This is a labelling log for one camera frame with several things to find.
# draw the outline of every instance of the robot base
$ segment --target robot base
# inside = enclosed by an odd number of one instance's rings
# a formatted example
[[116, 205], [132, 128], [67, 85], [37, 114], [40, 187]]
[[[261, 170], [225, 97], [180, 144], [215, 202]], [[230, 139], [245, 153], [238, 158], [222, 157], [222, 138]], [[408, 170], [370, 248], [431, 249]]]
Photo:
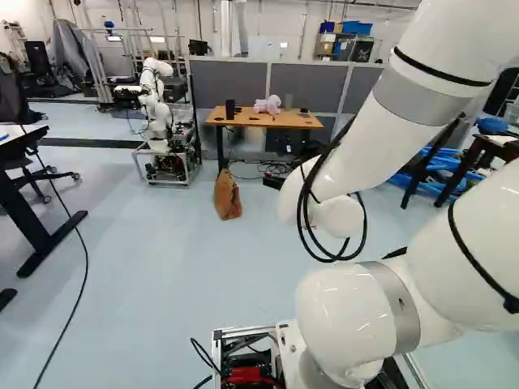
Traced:
[[[173, 186], [189, 186], [199, 173], [202, 164], [195, 149], [186, 148], [184, 152], [160, 152], [148, 146], [148, 142], [142, 143], [131, 153], [137, 172], [143, 181], [149, 184], [166, 184]], [[139, 162], [140, 156], [152, 157], [153, 168], [156, 172], [150, 175], [143, 169]], [[179, 159], [182, 162], [182, 173], [175, 174], [172, 169], [162, 169], [161, 166], [171, 165], [171, 159]]]
[[[283, 380], [286, 389], [344, 389], [323, 374], [307, 351], [296, 320], [285, 320], [276, 326], [232, 327], [216, 329], [212, 332], [212, 359], [218, 369], [225, 365], [224, 360], [248, 345], [271, 338], [270, 370], [278, 380]], [[411, 354], [399, 358], [399, 365], [388, 358], [379, 376], [368, 383], [365, 389], [409, 389], [400, 367], [406, 364], [406, 378], [414, 379], [418, 387], [428, 389], [425, 379]], [[221, 377], [213, 374], [215, 389], [221, 389]]]

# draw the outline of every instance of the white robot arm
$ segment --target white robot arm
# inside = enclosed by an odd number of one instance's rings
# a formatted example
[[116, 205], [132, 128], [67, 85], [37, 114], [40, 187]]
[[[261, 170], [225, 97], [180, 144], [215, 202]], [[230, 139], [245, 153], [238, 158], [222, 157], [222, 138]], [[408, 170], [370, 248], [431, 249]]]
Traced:
[[[519, 53], [511, 16], [518, 10], [513, 0], [422, 1], [348, 135], [315, 178], [321, 204], [311, 199], [309, 214], [316, 224], [335, 237], [359, 228], [360, 206], [346, 195], [386, 181], [487, 90]], [[306, 175], [315, 161], [303, 165]], [[283, 185], [282, 220], [295, 221], [301, 186], [299, 171]]]
[[[311, 190], [320, 204], [311, 199], [308, 206], [314, 222], [337, 237], [358, 228], [362, 210], [347, 194], [388, 179], [491, 84], [519, 53], [517, 12], [514, 0], [422, 1], [389, 67], [315, 177]], [[315, 162], [304, 165], [306, 177]], [[295, 219], [302, 182], [295, 171], [283, 185], [283, 219]], [[394, 354], [471, 329], [518, 330], [518, 228], [516, 160], [438, 215], [405, 255], [311, 273], [297, 291], [311, 358], [335, 383], [361, 387]]]
[[141, 110], [148, 118], [148, 131], [150, 134], [150, 147], [154, 146], [160, 151], [167, 147], [167, 129], [172, 126], [172, 115], [168, 105], [164, 102], [164, 83], [161, 77], [170, 77], [173, 67], [170, 64], [158, 61], [155, 58], [146, 58], [143, 71], [140, 75], [139, 85], [142, 88], [139, 102]]

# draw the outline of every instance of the metal frame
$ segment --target metal frame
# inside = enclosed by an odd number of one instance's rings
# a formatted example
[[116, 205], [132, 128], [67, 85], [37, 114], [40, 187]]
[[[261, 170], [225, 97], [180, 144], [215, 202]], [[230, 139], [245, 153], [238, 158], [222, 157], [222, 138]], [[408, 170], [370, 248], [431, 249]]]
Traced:
[[[137, 172], [139, 173], [139, 177], [142, 181], [146, 181], [152, 184], [166, 184], [172, 186], [189, 186], [195, 177], [198, 175], [202, 165], [198, 163], [195, 169], [191, 172], [187, 169], [187, 153], [186, 152], [158, 152], [152, 150], [151, 148], [145, 148], [148, 146], [148, 141], [142, 142], [140, 146], [138, 146], [133, 152], [131, 152], [131, 157], [135, 162], [135, 167], [137, 168]], [[184, 171], [186, 172], [186, 180], [184, 181], [172, 181], [172, 180], [150, 180], [146, 178], [146, 174], [141, 168], [139, 163], [139, 156], [178, 156], [182, 160], [182, 164], [184, 166]]]
[[[245, 338], [255, 337], [253, 341], [246, 341]], [[307, 348], [301, 336], [297, 321], [294, 319], [279, 322], [275, 326], [252, 326], [252, 327], [224, 327], [212, 331], [211, 334], [211, 357], [215, 365], [221, 370], [222, 345], [226, 341], [243, 340], [239, 348], [234, 351], [253, 344], [258, 339], [273, 336], [276, 339], [275, 346], [272, 347], [272, 359], [275, 360], [277, 355], [281, 356], [281, 364], [285, 375], [285, 383], [287, 389], [315, 389], [309, 388], [302, 380], [298, 380], [301, 374], [298, 372], [301, 361], [301, 355]], [[402, 354], [402, 359], [418, 384], [420, 389], [431, 389], [426, 375], [416, 361], [413, 353]], [[220, 389], [221, 380], [216, 371], [212, 372], [212, 379], [215, 389]]]
[[[221, 350], [222, 350], [222, 342], [225, 343], [229, 340], [240, 340], [241, 338], [245, 339], [246, 337], [259, 337], [259, 339], [250, 342], [253, 344], [258, 340], [261, 340], [265, 337], [272, 336], [276, 339], [276, 326], [253, 326], [253, 327], [227, 327], [227, 328], [218, 328], [212, 331], [211, 336], [211, 358], [214, 361], [215, 365], [219, 370], [221, 370]], [[272, 353], [272, 368], [275, 369], [276, 364], [274, 360], [278, 353]], [[220, 375], [216, 371], [212, 372], [212, 380], [214, 382], [215, 389], [221, 389], [221, 380]]]

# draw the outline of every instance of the cardboard box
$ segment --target cardboard box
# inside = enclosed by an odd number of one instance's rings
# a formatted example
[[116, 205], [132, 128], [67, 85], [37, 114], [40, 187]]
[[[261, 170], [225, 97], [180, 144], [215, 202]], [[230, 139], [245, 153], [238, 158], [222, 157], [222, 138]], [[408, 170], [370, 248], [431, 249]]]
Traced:
[[321, 34], [319, 41], [321, 42], [335, 42], [335, 34]]
[[315, 55], [328, 55], [333, 52], [333, 42], [317, 42]]

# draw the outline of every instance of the floor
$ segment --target floor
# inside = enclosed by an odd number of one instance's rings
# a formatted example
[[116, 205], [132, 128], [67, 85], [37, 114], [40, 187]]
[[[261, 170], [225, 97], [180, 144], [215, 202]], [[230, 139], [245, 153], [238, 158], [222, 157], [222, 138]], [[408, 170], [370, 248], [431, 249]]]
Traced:
[[[83, 116], [64, 118], [54, 105], [32, 105], [49, 115], [53, 137], [128, 133], [126, 120], [111, 120], [94, 106], [71, 105], [69, 112], [84, 110]], [[205, 161], [194, 184], [182, 190], [141, 182], [129, 150], [41, 147], [41, 157], [84, 177], [56, 183], [72, 211], [89, 211], [79, 229], [90, 271], [40, 389], [193, 387], [208, 368], [189, 337], [208, 346], [214, 328], [292, 318], [298, 281], [324, 266], [305, 253], [294, 226], [277, 220], [277, 192], [260, 181], [241, 181], [243, 216], [220, 221], [212, 205], [215, 161]], [[245, 164], [232, 168], [241, 177], [256, 173]], [[41, 187], [52, 194], [48, 184]], [[56, 198], [44, 206], [30, 189], [23, 193], [48, 229], [66, 219]], [[406, 245], [438, 212], [420, 196], [402, 211], [401, 196], [388, 184], [365, 191], [369, 235], [361, 260]], [[0, 314], [0, 387], [30, 389], [77, 297], [84, 252], [70, 235], [32, 277], [17, 280], [15, 271], [32, 249], [7, 216], [0, 217], [0, 236], [0, 288], [19, 290]], [[338, 247], [334, 239], [320, 238]], [[471, 334], [416, 355], [436, 388], [511, 389], [519, 380], [518, 334]]]

